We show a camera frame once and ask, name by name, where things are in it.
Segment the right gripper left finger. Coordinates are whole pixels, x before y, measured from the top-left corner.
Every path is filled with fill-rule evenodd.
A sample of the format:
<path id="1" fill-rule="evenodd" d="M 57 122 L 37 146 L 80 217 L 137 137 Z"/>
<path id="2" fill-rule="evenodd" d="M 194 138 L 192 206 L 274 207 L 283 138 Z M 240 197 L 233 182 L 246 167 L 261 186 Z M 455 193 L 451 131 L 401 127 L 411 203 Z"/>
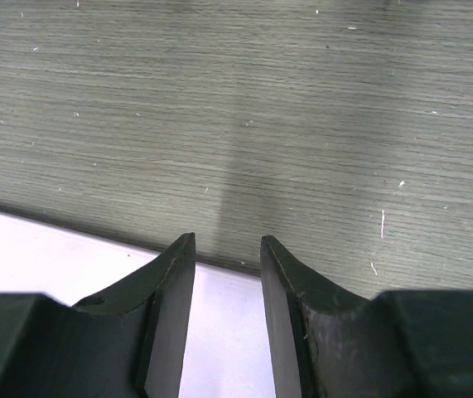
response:
<path id="1" fill-rule="evenodd" d="M 0 293 L 0 397 L 176 397 L 195 236 L 73 306 Z"/>

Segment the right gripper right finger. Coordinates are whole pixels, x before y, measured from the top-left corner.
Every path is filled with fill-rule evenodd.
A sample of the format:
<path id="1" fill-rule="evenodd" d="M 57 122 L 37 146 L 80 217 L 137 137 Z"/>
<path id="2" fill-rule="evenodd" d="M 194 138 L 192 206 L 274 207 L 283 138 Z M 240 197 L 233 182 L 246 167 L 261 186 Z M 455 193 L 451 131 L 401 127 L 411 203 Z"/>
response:
<path id="1" fill-rule="evenodd" d="M 473 289 L 362 298 L 266 235 L 263 301 L 279 397 L 473 397 Z"/>

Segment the lilac plastic tray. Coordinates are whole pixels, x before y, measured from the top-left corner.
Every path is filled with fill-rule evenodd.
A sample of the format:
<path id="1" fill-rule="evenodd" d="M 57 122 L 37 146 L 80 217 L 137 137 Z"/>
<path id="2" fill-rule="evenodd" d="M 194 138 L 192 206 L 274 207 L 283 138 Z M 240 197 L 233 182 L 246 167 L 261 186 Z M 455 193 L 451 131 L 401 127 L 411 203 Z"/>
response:
<path id="1" fill-rule="evenodd" d="M 150 250 L 0 212 L 2 292 L 42 292 L 71 305 L 154 257 Z M 180 394 L 274 396 L 258 278 L 196 265 Z"/>

